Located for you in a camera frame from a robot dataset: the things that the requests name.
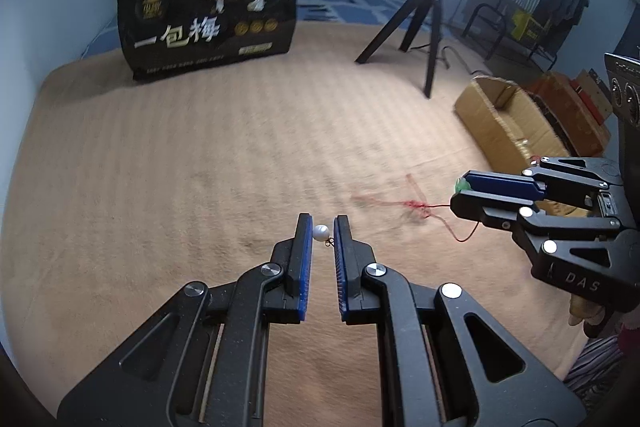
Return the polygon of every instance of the blue checkered bedsheet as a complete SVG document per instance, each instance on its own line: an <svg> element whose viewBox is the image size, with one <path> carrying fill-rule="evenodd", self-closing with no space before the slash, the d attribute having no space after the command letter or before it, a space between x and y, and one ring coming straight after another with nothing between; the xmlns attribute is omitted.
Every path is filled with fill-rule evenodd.
<svg viewBox="0 0 640 427"><path fill-rule="evenodd" d="M299 21L328 21L382 25L402 6L404 0L298 0ZM400 26L407 29L409 19ZM425 23L423 29L429 30ZM445 36L448 29L443 27ZM82 58L108 52L120 47L118 20L113 19L87 46Z"/></svg>

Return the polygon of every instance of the red string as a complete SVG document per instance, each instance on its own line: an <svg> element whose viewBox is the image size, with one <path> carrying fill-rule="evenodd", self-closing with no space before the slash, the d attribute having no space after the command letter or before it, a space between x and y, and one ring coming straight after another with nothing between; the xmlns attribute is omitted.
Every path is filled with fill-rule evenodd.
<svg viewBox="0 0 640 427"><path fill-rule="evenodd" d="M460 239L456 235L456 233L453 231L449 223L447 223L447 220L444 219L444 217L437 216L436 214L431 212L432 208L441 208L443 206L446 206L448 208L449 205L448 204L429 204L427 202L427 197L424 195L424 193L422 192L418 184L415 182L414 177L411 174L407 174L406 180L409 183L409 185L412 186L416 195L420 198L419 200L383 201L377 198L372 198L371 196L354 196L353 199L358 201L367 201L368 203L371 203L371 204L378 204L383 206L398 206L398 205L405 206L410 210L416 210L418 212L418 215L422 219L427 219L428 217L435 217L437 220L441 221L444 224L445 228L449 231L451 236L459 243L464 243L465 241L468 241L469 239L471 239L471 236L474 235L474 232L478 229L478 225L480 223L476 223L471 233L467 235L464 239Z"/></svg>

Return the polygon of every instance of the green object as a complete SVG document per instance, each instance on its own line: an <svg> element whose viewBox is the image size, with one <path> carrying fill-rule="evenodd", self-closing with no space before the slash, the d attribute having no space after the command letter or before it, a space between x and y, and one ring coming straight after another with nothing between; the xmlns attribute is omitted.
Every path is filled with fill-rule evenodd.
<svg viewBox="0 0 640 427"><path fill-rule="evenodd" d="M471 190L471 185L466 178L458 178L456 181L456 194L460 192L460 190Z"/></svg>

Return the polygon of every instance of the tripod leg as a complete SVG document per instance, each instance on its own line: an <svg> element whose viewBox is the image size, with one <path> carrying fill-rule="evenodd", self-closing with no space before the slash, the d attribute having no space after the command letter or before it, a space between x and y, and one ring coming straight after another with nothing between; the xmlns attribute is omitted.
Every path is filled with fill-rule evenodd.
<svg viewBox="0 0 640 427"><path fill-rule="evenodd" d="M442 0L433 1L433 17L431 19L431 45L429 46L429 60L427 61L427 79L424 83L424 95L431 98L433 75L436 71L438 48L440 44L440 25L442 24Z"/></svg>
<svg viewBox="0 0 640 427"><path fill-rule="evenodd" d="M427 18L427 15L429 14L430 9L431 9L431 0L424 0L415 9L414 18L411 19L411 24L409 24L409 29L404 34L404 39L402 39L402 44L400 44L400 51L406 52L409 49L409 46L414 41L415 36L418 33L418 30L422 26L422 23Z"/></svg>
<svg viewBox="0 0 640 427"><path fill-rule="evenodd" d="M411 12L422 3L422 1L423 0L406 0L394 16L389 19L389 22L386 23L385 27L380 30L380 33L374 37L360 56L356 58L356 62L359 64L367 62L376 49L378 49L382 43L389 38L389 35L391 35L391 33L393 33L398 26L402 24L402 21L404 21Z"/></svg>

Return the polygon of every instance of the white pearl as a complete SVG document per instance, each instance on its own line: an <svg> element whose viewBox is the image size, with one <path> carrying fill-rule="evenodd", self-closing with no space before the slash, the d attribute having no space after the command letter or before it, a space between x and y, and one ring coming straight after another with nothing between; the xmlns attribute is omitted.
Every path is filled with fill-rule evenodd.
<svg viewBox="0 0 640 427"><path fill-rule="evenodd" d="M313 236L316 241L321 241L322 243L324 243L325 241L328 241L329 238L331 237L331 233L329 232L329 227L326 225L314 226Z"/></svg>

